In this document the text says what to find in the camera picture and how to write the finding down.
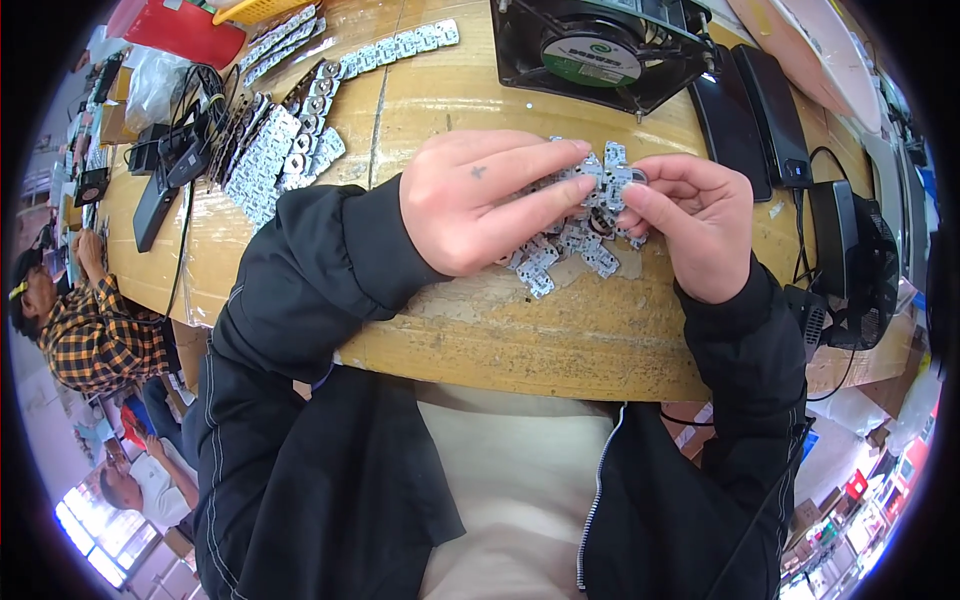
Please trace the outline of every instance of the worker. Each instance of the worker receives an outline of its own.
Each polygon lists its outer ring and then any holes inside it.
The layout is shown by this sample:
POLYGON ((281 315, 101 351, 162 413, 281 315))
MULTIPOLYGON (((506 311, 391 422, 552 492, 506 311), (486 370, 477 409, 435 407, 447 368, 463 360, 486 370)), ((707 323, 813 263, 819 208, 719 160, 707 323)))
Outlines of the worker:
POLYGON ((107 504, 137 511, 154 525, 176 527, 197 508, 197 471, 166 438, 144 437, 147 451, 129 469, 108 463, 100 470, 100 492, 107 504))
POLYGON ((154 323, 156 313, 130 311, 116 276, 104 269, 103 243, 90 229, 74 239, 82 281, 59 288, 43 264, 43 250, 29 248, 13 263, 11 324, 43 353, 53 376, 71 390, 109 393, 142 384, 142 400, 154 433, 182 454, 182 435, 161 380, 180 370, 173 328, 154 323), (146 323, 132 323, 139 320, 146 323))
POLYGON ((589 150, 448 132, 369 192, 321 185, 277 201, 240 261, 184 424, 210 598, 774 597, 804 433, 804 346, 751 251, 744 176, 648 156, 634 166, 649 185, 622 193, 618 225, 666 240, 686 342, 712 390, 716 439, 699 469, 657 403, 477 415, 432 405, 444 388, 334 364, 365 322, 578 211, 590 176, 503 199, 589 150), (309 401, 295 380, 318 382, 309 401), (487 418, 501 420, 475 441, 463 423, 487 418))

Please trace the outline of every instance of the black jacket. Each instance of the black jacket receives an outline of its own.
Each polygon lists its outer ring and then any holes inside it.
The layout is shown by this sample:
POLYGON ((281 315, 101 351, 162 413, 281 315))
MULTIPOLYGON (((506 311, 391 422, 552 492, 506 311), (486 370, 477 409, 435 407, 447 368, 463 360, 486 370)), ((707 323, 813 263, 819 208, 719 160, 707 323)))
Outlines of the black jacket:
MULTIPOLYGON (((464 533, 410 383, 331 363, 363 322, 391 319, 444 280, 406 234, 398 185, 285 194, 244 253, 184 425, 210 598, 414 599, 431 549, 464 533), (324 378, 309 402, 293 391, 294 379, 324 378)), ((725 304, 677 294, 717 438, 697 469, 658 404, 624 405, 580 581, 590 600, 702 599, 776 485, 713 595, 766 600, 793 511, 795 468, 778 478, 800 442, 800 330, 755 259, 725 304)))

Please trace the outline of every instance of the yellow basket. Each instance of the yellow basket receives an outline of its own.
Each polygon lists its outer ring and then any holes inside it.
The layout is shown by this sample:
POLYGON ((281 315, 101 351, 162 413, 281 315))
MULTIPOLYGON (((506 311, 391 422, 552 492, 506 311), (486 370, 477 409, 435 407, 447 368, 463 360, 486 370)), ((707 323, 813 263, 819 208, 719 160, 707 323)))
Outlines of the yellow basket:
POLYGON ((301 4, 314 0, 243 0, 232 9, 217 11, 213 15, 213 24, 220 25, 224 21, 237 21, 244 25, 259 23, 281 12, 295 9, 301 4))

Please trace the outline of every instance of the yellow plaid shirt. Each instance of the yellow plaid shirt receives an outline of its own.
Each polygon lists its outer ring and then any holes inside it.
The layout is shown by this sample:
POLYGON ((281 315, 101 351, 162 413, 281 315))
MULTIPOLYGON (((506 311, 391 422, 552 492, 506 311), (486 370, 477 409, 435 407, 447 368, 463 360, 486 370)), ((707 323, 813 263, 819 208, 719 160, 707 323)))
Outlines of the yellow plaid shirt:
POLYGON ((118 321, 110 315, 140 320, 159 316, 147 310, 128 313, 114 275, 96 284, 84 281, 54 304, 37 344, 60 383, 78 392, 111 392, 168 372, 159 325, 118 321))

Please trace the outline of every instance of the cooling fan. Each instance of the cooling fan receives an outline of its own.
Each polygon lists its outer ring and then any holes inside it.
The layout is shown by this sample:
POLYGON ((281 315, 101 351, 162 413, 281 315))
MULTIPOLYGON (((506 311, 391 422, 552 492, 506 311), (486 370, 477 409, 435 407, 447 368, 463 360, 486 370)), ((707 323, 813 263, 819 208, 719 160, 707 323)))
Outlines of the cooling fan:
POLYGON ((692 0, 491 0, 500 83, 637 120, 719 73, 712 14, 692 0))

